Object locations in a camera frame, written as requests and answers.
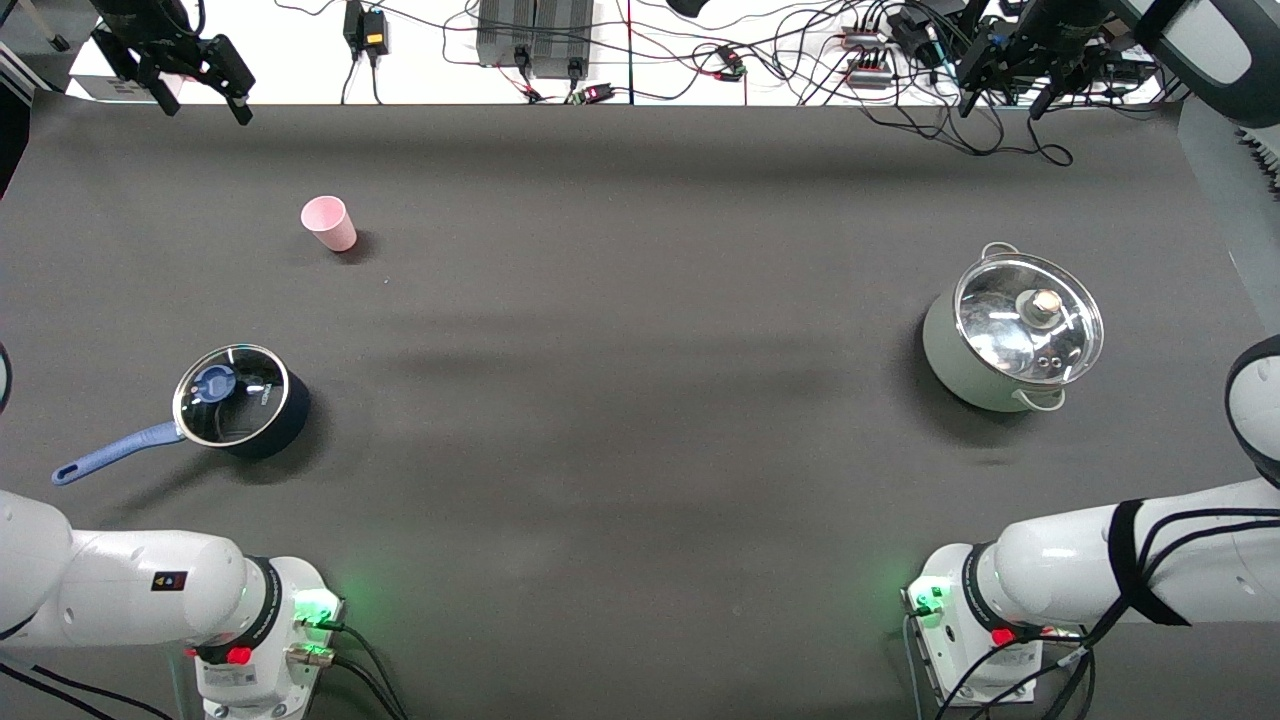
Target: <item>pink cup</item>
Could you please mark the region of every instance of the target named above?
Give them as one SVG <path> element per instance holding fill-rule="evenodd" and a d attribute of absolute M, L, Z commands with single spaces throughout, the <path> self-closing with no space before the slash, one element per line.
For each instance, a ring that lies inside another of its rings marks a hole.
<path fill-rule="evenodd" d="M 334 252 L 356 245 L 356 225 L 351 223 L 347 206 L 332 195 L 321 195 L 302 206 L 302 227 Z"/>

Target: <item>black sticker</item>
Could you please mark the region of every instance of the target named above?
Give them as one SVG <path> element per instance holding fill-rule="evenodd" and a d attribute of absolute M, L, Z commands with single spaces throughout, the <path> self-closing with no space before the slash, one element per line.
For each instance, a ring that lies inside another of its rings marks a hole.
<path fill-rule="evenodd" d="M 187 588 L 187 573 L 156 573 L 151 592 L 182 592 Z"/>

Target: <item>blue pan handle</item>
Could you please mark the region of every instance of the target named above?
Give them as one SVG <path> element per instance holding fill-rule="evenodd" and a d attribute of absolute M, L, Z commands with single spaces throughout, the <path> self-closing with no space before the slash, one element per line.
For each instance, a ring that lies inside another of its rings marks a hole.
<path fill-rule="evenodd" d="M 173 445 L 183 439 L 184 437 L 182 430 L 178 429 L 177 423 L 173 420 L 160 423 L 145 430 L 138 430 L 132 436 L 123 437 L 101 450 L 95 450 L 84 457 L 54 470 L 54 484 L 69 486 L 84 475 L 95 470 L 101 470 L 111 462 L 128 457 L 140 450 Z"/>

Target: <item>gray metal box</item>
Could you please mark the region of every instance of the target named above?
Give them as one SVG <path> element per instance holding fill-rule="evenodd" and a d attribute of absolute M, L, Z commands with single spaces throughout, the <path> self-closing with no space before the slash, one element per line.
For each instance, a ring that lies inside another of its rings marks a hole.
<path fill-rule="evenodd" d="M 516 47 L 532 51 L 534 0 L 480 0 L 476 56 L 481 65 L 516 67 Z"/>
<path fill-rule="evenodd" d="M 591 56 L 594 0 L 539 0 L 534 26 L 534 77 L 568 78 L 571 60 L 586 77 Z"/>

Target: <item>gray table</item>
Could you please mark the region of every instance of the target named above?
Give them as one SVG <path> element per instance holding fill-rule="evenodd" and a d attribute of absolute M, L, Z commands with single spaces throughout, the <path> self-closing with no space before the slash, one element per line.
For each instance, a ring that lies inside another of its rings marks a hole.
<path fill-rule="evenodd" d="M 909 717 L 897 588 L 933 548 L 1252 477 L 1221 383 L 1260 324 L 1175 128 L 1041 132 L 1075 167 L 835 109 L 261 108 L 241 128 L 41 97 L 0 205 L 5 487 L 81 528 L 312 560 L 417 717 Z M 325 192 L 364 233 L 347 256 L 298 225 Z M 923 363 L 927 305 L 992 240 L 1103 307 L 1103 357 L 1057 414 L 969 410 Z M 284 455 L 177 446 L 50 487 L 241 341 L 314 388 Z M 1121 628 L 1094 717 L 1266 716 L 1276 638 Z M 154 648 L 45 660 L 174 705 Z M 0 688 L 18 719 L 72 712 Z M 374 716 L 324 679 L 316 719 Z"/>

